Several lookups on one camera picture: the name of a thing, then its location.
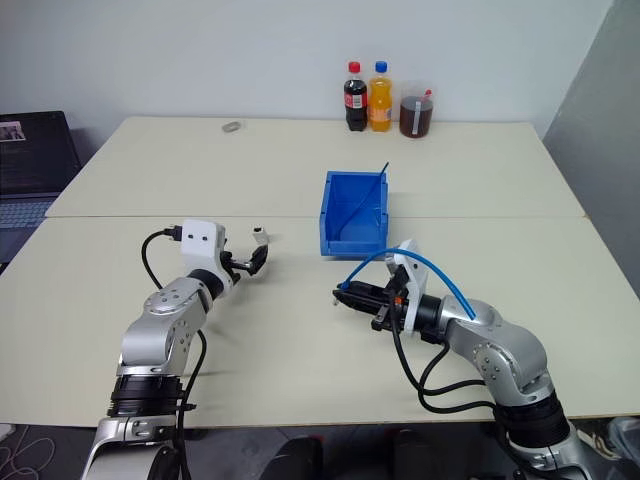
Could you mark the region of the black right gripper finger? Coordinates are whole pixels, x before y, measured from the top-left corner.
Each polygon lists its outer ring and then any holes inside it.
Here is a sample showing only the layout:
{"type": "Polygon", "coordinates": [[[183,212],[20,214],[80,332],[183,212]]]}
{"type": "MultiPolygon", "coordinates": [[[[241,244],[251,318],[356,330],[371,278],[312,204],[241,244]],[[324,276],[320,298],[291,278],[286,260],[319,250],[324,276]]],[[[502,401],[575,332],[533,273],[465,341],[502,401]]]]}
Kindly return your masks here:
{"type": "Polygon", "coordinates": [[[352,292],[334,292],[334,299],[339,303],[359,312],[377,315],[381,308],[387,306],[384,298],[360,295],[352,292]]]}
{"type": "Polygon", "coordinates": [[[339,296],[351,296],[367,299],[387,299],[388,293],[384,287],[362,281],[351,281],[347,286],[338,286],[339,296]]]}

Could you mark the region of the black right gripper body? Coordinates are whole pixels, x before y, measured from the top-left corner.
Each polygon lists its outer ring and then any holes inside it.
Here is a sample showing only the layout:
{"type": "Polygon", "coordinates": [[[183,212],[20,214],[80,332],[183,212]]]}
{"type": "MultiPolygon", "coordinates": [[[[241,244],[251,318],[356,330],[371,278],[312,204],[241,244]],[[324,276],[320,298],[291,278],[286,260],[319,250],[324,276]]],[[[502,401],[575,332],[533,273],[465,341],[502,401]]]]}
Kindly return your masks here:
{"type": "Polygon", "coordinates": [[[378,304],[371,320],[371,328],[374,331],[404,330],[409,302],[408,283],[407,270],[404,266],[399,266],[384,287],[374,285],[370,288],[370,294],[378,304]]]}

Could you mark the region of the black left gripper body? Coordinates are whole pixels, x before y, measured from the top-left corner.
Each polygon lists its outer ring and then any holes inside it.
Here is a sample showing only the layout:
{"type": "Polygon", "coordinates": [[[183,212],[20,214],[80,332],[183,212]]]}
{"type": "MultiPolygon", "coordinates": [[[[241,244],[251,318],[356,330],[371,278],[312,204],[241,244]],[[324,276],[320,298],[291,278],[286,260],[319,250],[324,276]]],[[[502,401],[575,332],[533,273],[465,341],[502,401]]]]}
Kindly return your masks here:
{"type": "Polygon", "coordinates": [[[231,252],[222,251],[220,253],[220,263],[223,270],[229,275],[233,283],[237,283],[241,279],[241,275],[234,271],[236,263],[231,252]]]}

